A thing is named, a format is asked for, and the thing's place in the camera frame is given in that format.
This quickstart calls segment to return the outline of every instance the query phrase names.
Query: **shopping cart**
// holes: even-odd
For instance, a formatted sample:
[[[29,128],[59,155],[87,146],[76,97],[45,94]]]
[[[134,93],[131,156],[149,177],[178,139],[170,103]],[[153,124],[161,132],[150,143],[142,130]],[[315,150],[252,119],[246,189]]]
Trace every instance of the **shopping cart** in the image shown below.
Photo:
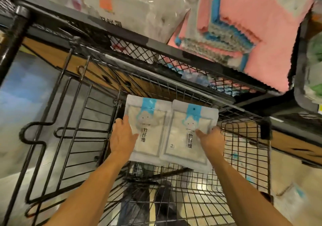
[[[44,225],[49,220],[70,192],[109,155],[111,127],[117,117],[123,116],[128,94],[218,108],[218,126],[226,140],[225,159],[255,188],[270,194],[269,120],[232,105],[232,92],[229,97],[219,88],[206,88],[178,77],[177,72],[159,62],[160,52],[150,55],[142,45],[136,46],[140,54],[133,56],[135,50],[125,54],[111,46],[111,37],[118,39],[115,34],[110,34],[105,42],[107,46],[102,45],[89,37],[86,33],[89,29],[77,28],[57,14],[48,15],[47,11],[32,6],[19,2],[18,20],[14,20],[8,35],[18,38],[17,27],[25,32],[29,29],[30,22],[24,20],[29,13],[43,15],[50,17],[51,25],[59,25],[55,26],[60,29],[57,32],[66,32],[70,49],[63,66],[56,68],[58,78],[40,121],[27,124],[19,133],[20,140],[30,145],[30,150],[4,225]],[[127,31],[119,32],[126,42]],[[4,42],[2,63],[5,61],[4,65],[8,66],[10,59],[3,46],[13,57],[22,39],[6,38]],[[152,64],[142,61],[144,54],[150,56]],[[76,68],[71,67],[72,60],[78,62]],[[187,63],[182,67],[207,74]],[[223,79],[213,81],[224,86]],[[26,132],[32,127],[37,129],[35,136],[27,139]],[[44,132],[51,133],[50,137],[43,135]],[[40,150],[36,166],[28,169],[37,149]],[[25,209],[24,219],[20,217],[21,209]],[[152,166],[128,162],[113,185],[99,225],[149,224],[235,225],[215,171],[202,174],[172,163]]]

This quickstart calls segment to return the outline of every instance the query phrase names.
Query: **stacked towels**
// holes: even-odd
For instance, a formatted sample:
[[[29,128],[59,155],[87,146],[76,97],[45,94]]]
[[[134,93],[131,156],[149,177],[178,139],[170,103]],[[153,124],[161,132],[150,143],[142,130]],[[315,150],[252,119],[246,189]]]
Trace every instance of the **stacked towels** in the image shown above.
[[[288,90],[298,27],[312,0],[199,0],[169,45]]]

